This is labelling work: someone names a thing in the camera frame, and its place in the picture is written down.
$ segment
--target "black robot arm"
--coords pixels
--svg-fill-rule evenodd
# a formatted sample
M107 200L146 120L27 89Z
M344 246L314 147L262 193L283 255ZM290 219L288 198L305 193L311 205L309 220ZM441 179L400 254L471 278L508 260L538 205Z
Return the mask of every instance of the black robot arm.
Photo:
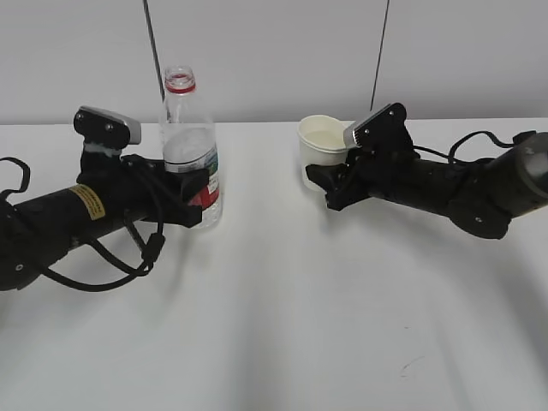
M329 208L340 211L377 197L446 216L472 235L500 239L512 218L548 203L548 133L523 132L507 144L488 131L475 132L444 155L414 146L406 116L403 105L386 106L345 130L345 143L354 147L345 164L307 166L308 178L325 190ZM456 149L476 134L509 150L498 158L455 159ZM418 151L448 162L421 159Z
M152 270L164 245L165 223L193 227L201 222L201 207L188 202L207 185L207 170L178 176L166 172L163 161L121 157L127 145L140 143L140 124L116 113L81 107L74 128L84 136L84 148L78 184L71 188L11 205L11 194L26 191L30 169L16 158L4 159L23 169L23 180L20 189L0 194L0 290L22 289L40 274L83 291L120 287ZM157 224L147 240L134 227L138 220ZM98 241L124 227L141 251L143 261L136 268ZM82 245L94 248L126 276L95 285L76 282L50 268Z

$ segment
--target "clear plastic bottle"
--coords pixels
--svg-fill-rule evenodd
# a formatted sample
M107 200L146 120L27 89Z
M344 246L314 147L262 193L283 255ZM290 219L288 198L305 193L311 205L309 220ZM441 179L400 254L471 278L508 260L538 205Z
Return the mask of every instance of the clear plastic bottle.
M200 96L188 66L172 66L165 70L165 100L160 114L160 130L164 144L165 169L182 174L197 169L209 170L209 185L191 205L202 206L202 223L209 227L220 217L223 199L218 178L218 155L215 124Z

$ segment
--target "white wall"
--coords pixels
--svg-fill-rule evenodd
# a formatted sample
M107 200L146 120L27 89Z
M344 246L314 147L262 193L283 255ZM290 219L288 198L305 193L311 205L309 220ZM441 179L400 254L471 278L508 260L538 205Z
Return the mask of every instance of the white wall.
M548 116L546 0L391 0L376 108Z
M218 121L369 110L387 0L149 0L163 65L189 63ZM391 0L375 107L546 116L545 0ZM0 123L82 104L157 118L140 1L4 0Z
M151 0L164 64L190 63L220 121L369 111L385 0Z
M82 104L152 119L159 100L140 2L2 0L0 122L72 122Z

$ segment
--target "table surface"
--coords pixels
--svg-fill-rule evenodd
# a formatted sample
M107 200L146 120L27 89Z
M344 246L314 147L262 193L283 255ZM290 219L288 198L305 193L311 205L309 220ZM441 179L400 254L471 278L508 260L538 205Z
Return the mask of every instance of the table surface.
M224 213L167 229L149 277L106 294L40 278L0 294L0 409L548 409L548 209L501 241L380 200L342 212L300 181L295 123L218 124ZM409 121L447 151L490 129L503 140L548 119ZM69 125L2 126L0 153L33 169L20 202L74 184ZM143 125L134 152L160 153ZM478 137L462 158L497 155ZM20 173L0 164L0 188ZM154 229L140 223L140 229ZM104 243L127 262L127 233ZM55 268L120 277L86 247Z

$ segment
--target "paper cup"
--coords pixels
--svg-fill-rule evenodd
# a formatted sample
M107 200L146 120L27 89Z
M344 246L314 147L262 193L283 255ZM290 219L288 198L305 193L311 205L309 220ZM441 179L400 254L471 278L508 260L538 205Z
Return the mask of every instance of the paper cup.
M307 177L309 164L335 165L344 163L348 148L344 145L345 126L329 116L309 116L303 118L297 128L301 148L302 180L314 191L324 191Z

